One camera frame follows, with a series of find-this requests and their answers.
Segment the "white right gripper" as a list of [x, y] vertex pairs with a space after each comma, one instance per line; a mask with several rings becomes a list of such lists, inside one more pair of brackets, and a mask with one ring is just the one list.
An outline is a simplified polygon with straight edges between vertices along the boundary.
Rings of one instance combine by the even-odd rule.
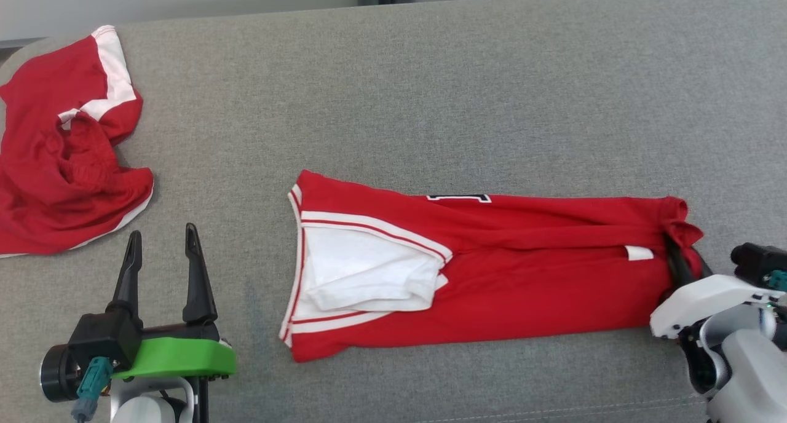
[[746, 302], [766, 306], [785, 295], [784, 291], [762, 288], [734, 275], [714, 274], [702, 255], [697, 255], [700, 280], [692, 282], [692, 270], [681, 247], [669, 235], [665, 236], [665, 247], [672, 289], [677, 290], [651, 313], [650, 328], [657, 338], [677, 339], [683, 328], [734, 306]]

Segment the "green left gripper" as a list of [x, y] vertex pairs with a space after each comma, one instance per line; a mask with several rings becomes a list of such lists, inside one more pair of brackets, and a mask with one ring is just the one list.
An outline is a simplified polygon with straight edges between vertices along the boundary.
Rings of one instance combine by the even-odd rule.
[[[138, 273], [143, 261], [141, 232], [127, 241], [111, 308], [140, 316]], [[186, 224], [185, 255], [189, 261], [188, 294], [182, 311], [188, 325], [161, 326], [147, 331], [110, 330], [81, 323], [67, 344], [47, 351], [40, 367], [40, 387], [48, 401], [97, 401], [112, 380], [131, 378], [228, 378], [237, 371], [236, 353], [219, 338], [213, 289], [199, 231]]]

